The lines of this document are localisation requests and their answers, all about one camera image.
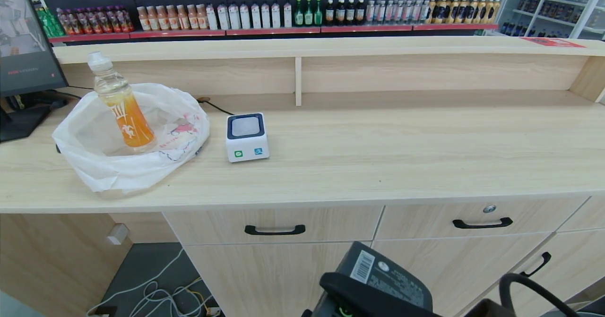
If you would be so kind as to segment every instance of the drawer handle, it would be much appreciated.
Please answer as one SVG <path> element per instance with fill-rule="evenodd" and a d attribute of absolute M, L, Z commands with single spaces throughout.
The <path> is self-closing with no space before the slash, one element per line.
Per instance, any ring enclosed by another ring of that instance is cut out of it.
<path fill-rule="evenodd" d="M 297 235 L 305 233 L 307 229 L 304 225 L 296 225 L 294 226 L 294 230 L 292 231 L 279 231 L 279 232 L 261 232 L 257 231 L 257 227 L 253 225 L 246 225 L 244 227 L 244 232 L 249 235 Z"/>
<path fill-rule="evenodd" d="M 533 274 L 535 274 L 536 272 L 540 271 L 540 269 L 542 269 L 542 267 L 544 267 L 544 265 L 546 265 L 549 261 L 551 261 L 551 258 L 553 256 L 551 256 L 551 253 L 548 252 L 544 252 L 542 253 L 542 264 L 540 266 L 538 266 L 538 268 L 536 270 L 534 270 L 531 274 L 526 274 L 525 271 L 521 272 L 520 275 L 521 276 L 525 276 L 527 278 L 533 276 Z"/>
<path fill-rule="evenodd" d="M 512 219 L 508 218 L 507 216 L 505 216 L 504 218 L 500 219 L 501 224 L 495 224 L 495 225 L 468 225 L 467 223 L 463 222 L 460 219 L 456 219 L 453 220 L 452 223 L 454 223 L 454 226 L 456 226 L 456 228 L 459 229 L 495 229 L 497 227 L 506 227 L 506 226 L 510 226 L 512 225 Z"/>

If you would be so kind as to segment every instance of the white cable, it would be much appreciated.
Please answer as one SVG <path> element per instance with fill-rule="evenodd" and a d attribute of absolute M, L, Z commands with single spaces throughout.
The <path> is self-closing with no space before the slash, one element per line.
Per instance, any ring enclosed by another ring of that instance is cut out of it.
<path fill-rule="evenodd" d="M 141 287 L 143 287 L 143 285 L 145 286 L 145 288 L 143 289 L 143 298 L 141 300 L 139 300 L 139 302 L 134 306 L 134 309 L 132 309 L 132 312 L 130 312 L 130 317 L 134 317 L 136 316 L 141 310 L 143 310 L 143 308 L 149 303 L 149 302 L 158 302 L 158 304 L 156 305 L 155 308 L 153 308 L 153 310 L 151 310 L 147 315 L 145 315 L 144 317 L 149 317 L 154 311 L 156 311 L 162 304 L 164 304 L 164 302 L 170 302 L 171 307 L 170 307 L 170 316 L 173 317 L 173 310 L 177 311 L 177 317 L 199 317 L 202 313 L 202 308 L 205 308 L 206 306 L 206 302 L 208 302 L 208 300 L 210 298 L 212 298 L 212 295 L 208 296 L 208 298 L 206 298 L 203 302 L 200 302 L 199 299 L 197 298 L 197 296 L 193 293 L 188 291 L 188 289 L 194 285 L 195 283 L 198 283 L 201 281 L 201 278 L 197 278 L 196 280 L 192 281 L 191 283 L 189 283 L 186 286 L 179 286 L 177 287 L 174 292 L 172 294 L 168 293 L 168 291 L 165 291 L 164 289 L 159 289 L 158 288 L 158 283 L 156 281 L 157 278 L 159 278 L 164 271 L 166 271 L 166 269 L 168 269 L 170 267 L 170 265 L 172 265 L 177 259 L 179 259 L 179 257 L 181 256 L 181 254 L 183 253 L 184 248 L 182 248 L 179 251 L 179 254 L 174 257 L 173 260 L 170 261 L 170 263 L 168 263 L 168 265 L 166 265 L 162 271 L 160 271 L 159 274 L 156 274 L 156 276 L 149 278 L 149 280 L 145 281 L 144 283 L 141 283 L 135 287 L 132 287 L 131 289 L 127 289 L 124 291 L 120 291 L 117 293 L 114 293 L 111 297 L 109 297 L 108 299 L 100 302 L 99 304 L 93 306 L 89 311 L 86 312 L 86 317 L 88 317 L 91 313 L 91 311 L 93 311 L 94 309 L 98 308 L 99 306 L 109 302 L 110 300 L 114 299 L 115 296 L 121 295 L 123 293 L 127 293 L 130 291 L 134 291 L 136 289 L 139 289 Z M 153 291 L 150 291 L 149 293 L 147 292 L 147 289 L 149 288 L 150 285 L 155 284 L 156 288 Z M 187 312 L 187 313 L 183 313 L 179 310 L 179 307 L 177 306 L 177 303 L 175 302 L 174 297 L 176 295 L 179 295 L 179 293 L 181 293 L 182 291 L 186 291 L 187 293 L 189 293 L 190 295 L 194 296 L 195 300 L 197 300 L 198 302 L 198 307 L 195 308 L 194 310 Z M 156 295 L 156 293 L 164 293 L 165 296 L 162 298 L 154 298 L 154 296 Z"/>

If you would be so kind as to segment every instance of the barcode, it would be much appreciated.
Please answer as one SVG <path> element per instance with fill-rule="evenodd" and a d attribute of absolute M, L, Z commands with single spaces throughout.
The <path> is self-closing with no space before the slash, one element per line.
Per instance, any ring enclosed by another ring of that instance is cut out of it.
<path fill-rule="evenodd" d="M 367 284 L 368 278 L 370 277 L 370 270 L 372 269 L 372 265 L 374 265 L 374 259 L 376 259 L 376 257 L 362 250 L 361 253 L 359 253 L 359 257 L 355 262 L 350 277 Z"/>

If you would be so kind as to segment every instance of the computer monitor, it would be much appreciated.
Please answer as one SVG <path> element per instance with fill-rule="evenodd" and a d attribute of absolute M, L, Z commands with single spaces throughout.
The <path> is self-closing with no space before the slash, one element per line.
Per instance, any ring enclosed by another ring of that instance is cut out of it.
<path fill-rule="evenodd" d="M 67 82 L 30 0 L 0 0 L 0 97 L 65 87 Z M 47 106 L 6 113 L 0 142 L 28 137 Z"/>

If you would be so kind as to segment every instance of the white plastic bag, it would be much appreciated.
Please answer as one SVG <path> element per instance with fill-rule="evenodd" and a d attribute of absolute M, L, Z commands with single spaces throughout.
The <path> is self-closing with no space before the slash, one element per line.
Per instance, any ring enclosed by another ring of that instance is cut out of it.
<path fill-rule="evenodd" d="M 210 122 L 188 93 L 156 83 L 131 85 L 156 146 L 132 155 L 109 108 L 90 92 L 54 130 L 52 138 L 94 192 L 149 188 L 193 158 L 210 134 Z"/>

